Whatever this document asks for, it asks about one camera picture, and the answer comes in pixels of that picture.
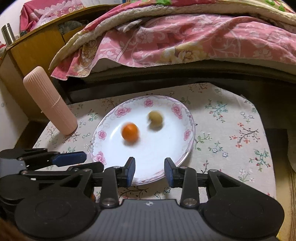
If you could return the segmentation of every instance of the floral plate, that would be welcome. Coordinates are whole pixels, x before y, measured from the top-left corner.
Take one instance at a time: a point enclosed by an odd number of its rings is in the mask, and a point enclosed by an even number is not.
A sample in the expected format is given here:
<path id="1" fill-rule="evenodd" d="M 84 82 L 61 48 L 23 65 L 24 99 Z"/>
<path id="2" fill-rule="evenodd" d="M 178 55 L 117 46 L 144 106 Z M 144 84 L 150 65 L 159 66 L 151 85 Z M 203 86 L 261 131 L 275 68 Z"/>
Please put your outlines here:
<path id="1" fill-rule="evenodd" d="M 159 130 L 149 127 L 148 114 L 163 115 Z M 139 128 L 139 140 L 130 145 L 121 136 L 122 126 L 132 122 Z M 105 168 L 123 166 L 130 156 L 136 159 L 133 185 L 143 185 L 164 177 L 164 159 L 180 166 L 191 151 L 195 126 L 191 113 L 181 102 L 167 96 L 146 95 L 127 100 L 111 110 L 93 134 L 93 162 Z"/>

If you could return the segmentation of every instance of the white fleece trim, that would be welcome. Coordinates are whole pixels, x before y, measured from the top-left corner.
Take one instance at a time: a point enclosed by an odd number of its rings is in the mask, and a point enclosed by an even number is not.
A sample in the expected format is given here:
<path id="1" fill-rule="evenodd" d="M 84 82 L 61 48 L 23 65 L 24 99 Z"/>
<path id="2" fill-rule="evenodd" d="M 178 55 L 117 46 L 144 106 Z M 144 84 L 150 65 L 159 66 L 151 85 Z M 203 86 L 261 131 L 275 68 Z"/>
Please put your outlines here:
<path id="1" fill-rule="evenodd" d="M 213 4 L 196 4 L 184 7 L 171 7 L 163 5 L 152 5 L 142 8 L 133 8 L 125 10 L 108 19 L 103 20 L 98 24 L 94 30 L 87 33 L 76 33 L 64 47 L 62 47 L 52 62 L 49 70 L 53 70 L 59 62 L 67 58 L 69 55 L 78 50 L 83 44 L 95 40 L 104 32 L 122 25 L 133 19 L 151 16 L 175 15 L 175 14 L 193 14 L 193 13 L 207 13 L 207 14 L 260 14 L 266 18 L 271 18 L 276 21 L 281 21 L 293 26 L 296 26 L 296 14 L 282 12 L 268 4 L 261 3 L 255 0 L 219 0 L 220 2 Z"/>

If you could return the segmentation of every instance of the orange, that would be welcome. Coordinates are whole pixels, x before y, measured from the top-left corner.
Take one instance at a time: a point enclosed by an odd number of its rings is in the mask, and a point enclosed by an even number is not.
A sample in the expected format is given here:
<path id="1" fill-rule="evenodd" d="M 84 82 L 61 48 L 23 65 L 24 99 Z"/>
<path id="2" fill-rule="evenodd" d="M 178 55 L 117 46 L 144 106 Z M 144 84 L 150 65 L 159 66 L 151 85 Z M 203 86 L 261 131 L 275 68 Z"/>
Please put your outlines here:
<path id="1" fill-rule="evenodd" d="M 128 142 L 135 142 L 139 138 L 138 127 L 134 123 L 127 123 L 123 126 L 121 135 Z"/>

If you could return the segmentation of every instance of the plate rim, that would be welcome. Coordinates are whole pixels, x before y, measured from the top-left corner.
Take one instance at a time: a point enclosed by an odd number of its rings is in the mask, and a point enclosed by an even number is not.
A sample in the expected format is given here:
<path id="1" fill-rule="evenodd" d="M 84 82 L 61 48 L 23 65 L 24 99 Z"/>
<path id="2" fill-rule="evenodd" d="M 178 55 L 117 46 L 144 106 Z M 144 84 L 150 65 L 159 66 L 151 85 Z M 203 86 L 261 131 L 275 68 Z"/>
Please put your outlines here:
<path id="1" fill-rule="evenodd" d="M 192 129 L 191 129 L 191 131 L 192 131 L 192 138 L 191 138 L 191 140 L 189 141 L 189 144 L 188 144 L 188 147 L 187 147 L 187 149 L 186 149 L 186 151 L 185 151 L 185 154 L 175 163 L 175 165 L 177 166 L 177 167 L 179 167 L 184 161 L 185 161 L 185 159 L 187 158 L 187 156 L 189 155 L 189 153 L 191 152 L 191 150 L 192 150 L 192 148 L 193 148 L 193 140 L 194 140 L 194 138 L 195 138 L 195 122 L 194 122 L 194 119 L 193 119 L 193 116 L 192 116 L 192 114 L 191 114 L 191 112 L 190 112 L 190 110 L 181 102 L 181 101 L 179 101 L 179 100 L 177 100 L 177 99 L 175 99 L 175 98 L 172 98 L 172 97 L 170 97 L 170 96 L 165 96 L 165 95 L 144 95 L 144 96 L 138 96 L 138 97 L 134 97 L 134 98 L 131 98 L 131 99 L 128 99 L 128 100 L 126 100 L 126 101 L 124 101 L 124 102 L 122 102 L 122 103 L 120 103 L 119 105 L 117 105 L 117 106 L 115 106 L 112 110 L 110 110 L 101 120 L 100 120 L 100 122 L 99 122 L 99 124 L 97 125 L 97 127 L 96 127 L 96 129 L 95 129 L 95 131 L 93 132 L 93 135 L 92 135 L 92 138 L 91 138 L 91 145 L 93 145 L 94 144 L 94 141 L 95 141 L 95 135 L 96 135 L 96 133 L 97 133 L 97 129 L 98 129 L 98 127 L 99 126 L 101 126 L 103 123 L 104 123 L 104 121 L 107 119 L 107 117 L 109 117 L 111 114 L 113 114 L 114 112 L 115 112 L 115 110 L 119 107 L 119 106 L 123 106 L 124 104 L 127 104 L 127 103 L 130 103 L 130 102 L 133 102 L 133 101 L 137 101 L 137 100 L 141 100 L 141 99 L 143 99 L 143 98 L 148 98 L 148 97 L 156 97 L 156 98 L 159 98 L 159 99 L 169 99 L 169 100 L 171 100 L 172 102 L 174 102 L 174 103 L 178 103 L 178 104 L 180 104 L 181 106 L 182 106 L 182 108 L 184 108 L 184 110 L 185 110 L 185 113 L 187 114 L 187 116 L 189 117 L 189 122 L 190 122 L 190 125 L 191 125 L 191 127 L 192 127 Z M 90 150 L 90 156 L 91 156 L 91 161 L 92 162 L 95 162 L 95 161 L 93 161 L 93 159 L 94 159 L 94 156 L 93 156 L 93 149 L 91 149 Z M 153 179 L 153 180 L 151 180 L 151 181 L 147 181 L 147 182 L 145 182 L 145 180 L 144 180 L 144 182 L 141 182 L 141 183 L 132 183 L 132 185 L 133 186 L 141 186 L 141 185 L 145 185 L 145 184 L 149 184 L 149 183 L 153 183 L 153 182 L 156 182 L 156 181 L 158 181 L 158 180 L 160 180 L 160 179 L 162 179 L 162 178 L 164 178 L 165 177 L 165 173 L 164 173 L 164 169 L 163 170 L 160 170 L 159 172 L 161 172 L 162 174 L 161 175 L 159 175 L 159 176 L 155 176 L 154 178 L 155 179 Z"/>

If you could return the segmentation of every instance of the ribbed gray panel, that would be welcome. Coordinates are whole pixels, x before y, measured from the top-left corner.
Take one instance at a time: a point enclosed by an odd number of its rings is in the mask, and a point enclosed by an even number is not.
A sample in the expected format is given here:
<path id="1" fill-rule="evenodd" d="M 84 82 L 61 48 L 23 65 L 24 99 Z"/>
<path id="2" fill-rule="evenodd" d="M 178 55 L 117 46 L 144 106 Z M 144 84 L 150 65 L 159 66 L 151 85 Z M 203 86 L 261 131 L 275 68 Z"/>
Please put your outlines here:
<path id="1" fill-rule="evenodd" d="M 105 209 L 85 232 L 69 241 L 231 241 L 209 228 L 198 211 L 175 200 L 125 200 Z M 265 241 L 276 241 L 272 237 Z"/>

